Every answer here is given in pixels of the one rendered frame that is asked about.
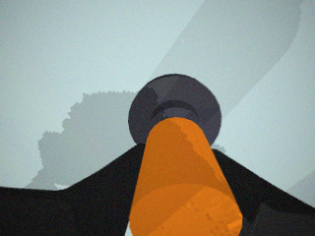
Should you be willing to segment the orange knob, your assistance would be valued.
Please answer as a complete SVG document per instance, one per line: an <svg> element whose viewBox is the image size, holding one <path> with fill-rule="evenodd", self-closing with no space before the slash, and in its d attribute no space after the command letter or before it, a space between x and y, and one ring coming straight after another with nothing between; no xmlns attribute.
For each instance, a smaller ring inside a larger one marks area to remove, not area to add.
<svg viewBox="0 0 315 236"><path fill-rule="evenodd" d="M149 133L130 209L133 236L238 236L241 210L201 128L167 118Z"/></svg>

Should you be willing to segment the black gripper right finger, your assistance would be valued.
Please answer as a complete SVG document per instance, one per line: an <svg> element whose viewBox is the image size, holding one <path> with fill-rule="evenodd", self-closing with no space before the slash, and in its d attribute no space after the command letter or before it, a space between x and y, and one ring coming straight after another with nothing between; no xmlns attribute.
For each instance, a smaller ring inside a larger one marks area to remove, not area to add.
<svg viewBox="0 0 315 236"><path fill-rule="evenodd" d="M213 149L241 210L238 236L315 236L315 207L289 195L231 157Z"/></svg>

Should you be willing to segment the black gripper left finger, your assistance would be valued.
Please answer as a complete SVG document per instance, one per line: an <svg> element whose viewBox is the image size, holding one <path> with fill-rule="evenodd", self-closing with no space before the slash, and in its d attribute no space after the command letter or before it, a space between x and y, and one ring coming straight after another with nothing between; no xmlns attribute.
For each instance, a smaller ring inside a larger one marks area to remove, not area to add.
<svg viewBox="0 0 315 236"><path fill-rule="evenodd" d="M0 186L0 236L125 236L145 147L63 190Z"/></svg>

